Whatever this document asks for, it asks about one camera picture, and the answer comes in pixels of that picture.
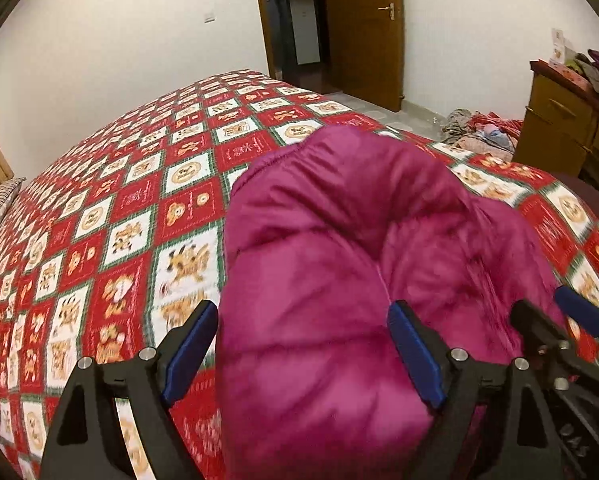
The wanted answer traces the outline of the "magenta puffer down jacket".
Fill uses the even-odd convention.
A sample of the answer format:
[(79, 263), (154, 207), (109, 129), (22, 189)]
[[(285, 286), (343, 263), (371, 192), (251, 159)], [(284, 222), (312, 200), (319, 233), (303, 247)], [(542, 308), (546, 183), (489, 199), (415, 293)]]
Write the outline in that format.
[(531, 225), (416, 145), (323, 127), (254, 160), (224, 225), (217, 396), (231, 479), (397, 479), (432, 419), (389, 335), (406, 301), (451, 347), (511, 362), (557, 279)]

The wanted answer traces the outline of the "pile of clothes on floor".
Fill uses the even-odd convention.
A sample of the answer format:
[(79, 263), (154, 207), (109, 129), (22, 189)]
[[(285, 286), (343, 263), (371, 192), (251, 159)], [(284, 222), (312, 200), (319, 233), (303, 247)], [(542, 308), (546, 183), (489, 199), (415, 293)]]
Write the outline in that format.
[(511, 162), (523, 129), (522, 119), (502, 118), (456, 108), (441, 123), (441, 141), (475, 154)]

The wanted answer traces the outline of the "clothes on dresser top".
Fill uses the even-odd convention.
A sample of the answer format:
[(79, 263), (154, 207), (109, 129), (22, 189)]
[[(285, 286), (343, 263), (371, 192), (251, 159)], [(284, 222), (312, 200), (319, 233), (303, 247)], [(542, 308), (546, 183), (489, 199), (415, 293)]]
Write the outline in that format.
[(549, 64), (575, 84), (590, 89), (599, 96), (599, 51), (589, 49), (587, 54), (575, 52), (561, 29), (551, 29), (552, 54)]

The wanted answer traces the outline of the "red patchwork teddy bedspread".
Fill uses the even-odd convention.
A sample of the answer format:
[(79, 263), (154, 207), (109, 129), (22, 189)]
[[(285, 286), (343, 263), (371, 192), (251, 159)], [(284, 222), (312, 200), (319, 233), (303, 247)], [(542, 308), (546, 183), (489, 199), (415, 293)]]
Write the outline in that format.
[(214, 75), (122, 115), (74, 145), (0, 222), (0, 449), (36, 478), (80, 356), (155, 346), (224, 280), (231, 188), (258, 156), (346, 125), (418, 145), (470, 190), (536, 230), (555, 275), (599, 306), (599, 219), (546, 172), (378, 122), (338, 99), (251, 70)]

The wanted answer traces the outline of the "brown wooden dresser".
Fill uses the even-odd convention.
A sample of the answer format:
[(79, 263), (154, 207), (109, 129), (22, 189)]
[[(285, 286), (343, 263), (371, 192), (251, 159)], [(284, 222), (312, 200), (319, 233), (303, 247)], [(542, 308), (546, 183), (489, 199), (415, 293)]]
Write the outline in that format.
[(533, 81), (513, 160), (599, 191), (599, 96), (561, 65), (531, 62)]

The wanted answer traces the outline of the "brown wooden door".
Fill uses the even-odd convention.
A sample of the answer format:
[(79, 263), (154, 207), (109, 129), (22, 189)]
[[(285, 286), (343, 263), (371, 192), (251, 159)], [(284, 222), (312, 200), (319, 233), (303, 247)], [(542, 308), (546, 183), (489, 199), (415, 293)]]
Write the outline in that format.
[[(325, 0), (334, 84), (342, 92), (398, 112), (403, 102), (403, 0)], [(377, 10), (395, 3), (395, 20)]]

